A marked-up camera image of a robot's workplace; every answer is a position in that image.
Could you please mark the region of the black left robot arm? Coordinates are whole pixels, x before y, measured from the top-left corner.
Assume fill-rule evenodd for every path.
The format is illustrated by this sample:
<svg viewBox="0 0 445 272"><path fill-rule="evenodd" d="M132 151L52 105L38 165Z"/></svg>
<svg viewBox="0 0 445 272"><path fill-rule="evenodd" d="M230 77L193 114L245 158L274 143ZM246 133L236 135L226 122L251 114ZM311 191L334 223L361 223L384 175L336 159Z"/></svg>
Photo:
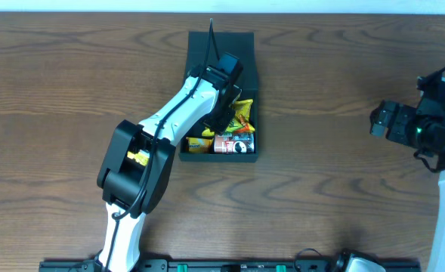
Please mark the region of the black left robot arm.
<svg viewBox="0 0 445 272"><path fill-rule="evenodd" d="M97 176L108 212L101 270L130 271L137 264L144 219L166 190L177 145L198 122L216 134L225 132L235 115L231 105L242 92L235 85L242 71L237 57L223 54L214 66L196 66L151 117L117 125Z"/></svg>

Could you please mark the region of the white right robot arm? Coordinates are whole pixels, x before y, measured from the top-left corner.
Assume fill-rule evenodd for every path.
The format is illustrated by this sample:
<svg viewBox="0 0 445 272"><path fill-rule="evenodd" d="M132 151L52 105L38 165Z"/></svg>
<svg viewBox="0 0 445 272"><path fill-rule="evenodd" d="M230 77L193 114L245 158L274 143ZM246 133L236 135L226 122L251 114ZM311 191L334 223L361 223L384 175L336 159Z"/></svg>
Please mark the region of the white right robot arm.
<svg viewBox="0 0 445 272"><path fill-rule="evenodd" d="M435 72L417 79L416 107L383 100L370 114L370 134L411 147L413 157L438 175L437 224L427 270L445 272L445 77Z"/></svg>

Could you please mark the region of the red Pringles can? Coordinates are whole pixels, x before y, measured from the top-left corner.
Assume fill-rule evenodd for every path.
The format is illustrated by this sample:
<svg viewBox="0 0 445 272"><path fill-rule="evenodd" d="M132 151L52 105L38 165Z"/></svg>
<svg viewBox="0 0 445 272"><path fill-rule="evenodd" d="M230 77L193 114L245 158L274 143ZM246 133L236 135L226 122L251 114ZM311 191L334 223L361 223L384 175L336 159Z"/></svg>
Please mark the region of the red Pringles can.
<svg viewBox="0 0 445 272"><path fill-rule="evenodd" d="M254 153L254 134L251 132L244 132L239 134L226 133L223 135L216 135L213 147L215 153Z"/></svg>

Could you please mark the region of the orange yellow peanut snack packet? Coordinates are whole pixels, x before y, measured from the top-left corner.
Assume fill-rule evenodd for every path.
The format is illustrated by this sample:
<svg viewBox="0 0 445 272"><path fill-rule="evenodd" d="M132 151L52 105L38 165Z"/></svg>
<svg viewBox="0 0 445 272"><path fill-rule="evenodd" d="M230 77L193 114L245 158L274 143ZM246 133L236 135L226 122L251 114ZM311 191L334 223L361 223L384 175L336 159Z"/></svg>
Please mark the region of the orange yellow peanut snack packet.
<svg viewBox="0 0 445 272"><path fill-rule="evenodd" d="M233 133L255 132L255 128L250 123L250 113L253 99L238 100L233 104L235 110L234 120L239 123Z"/></svg>

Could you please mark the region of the green pandan cake packet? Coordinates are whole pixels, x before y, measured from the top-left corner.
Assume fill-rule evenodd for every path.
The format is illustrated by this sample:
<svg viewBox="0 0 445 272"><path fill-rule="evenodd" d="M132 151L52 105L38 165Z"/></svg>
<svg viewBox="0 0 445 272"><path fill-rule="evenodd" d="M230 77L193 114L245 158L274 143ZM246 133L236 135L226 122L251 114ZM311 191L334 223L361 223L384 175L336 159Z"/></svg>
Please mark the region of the green pandan cake packet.
<svg viewBox="0 0 445 272"><path fill-rule="evenodd" d="M226 127L226 129L219 133L219 134L224 134L224 133L233 133L241 128L243 128L244 125L237 120L237 118L232 118L232 120L230 121L229 125ZM213 137L217 134L217 132L212 131L209 128L205 128L205 130L202 132L202 136L203 137Z"/></svg>

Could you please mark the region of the yellow Apollo wafer packet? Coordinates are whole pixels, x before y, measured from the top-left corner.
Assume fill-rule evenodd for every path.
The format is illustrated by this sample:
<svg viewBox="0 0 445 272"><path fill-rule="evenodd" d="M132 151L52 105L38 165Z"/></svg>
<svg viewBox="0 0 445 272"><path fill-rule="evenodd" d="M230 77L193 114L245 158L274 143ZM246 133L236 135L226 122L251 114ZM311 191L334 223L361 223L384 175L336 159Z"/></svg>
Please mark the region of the yellow Apollo wafer packet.
<svg viewBox="0 0 445 272"><path fill-rule="evenodd" d="M150 154L147 151L139 150L137 153L133 153L131 151L127 152L127 157L137 164L146 166L150 159Z"/></svg>

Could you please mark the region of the yellow biscuit packet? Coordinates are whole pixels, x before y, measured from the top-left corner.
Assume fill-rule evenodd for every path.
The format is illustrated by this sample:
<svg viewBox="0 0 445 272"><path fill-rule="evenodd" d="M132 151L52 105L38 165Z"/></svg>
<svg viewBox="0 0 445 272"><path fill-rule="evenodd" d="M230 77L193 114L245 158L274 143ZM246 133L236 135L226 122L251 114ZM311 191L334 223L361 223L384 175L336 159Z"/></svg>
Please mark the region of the yellow biscuit packet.
<svg viewBox="0 0 445 272"><path fill-rule="evenodd" d="M209 153L213 139L186 137L188 153Z"/></svg>

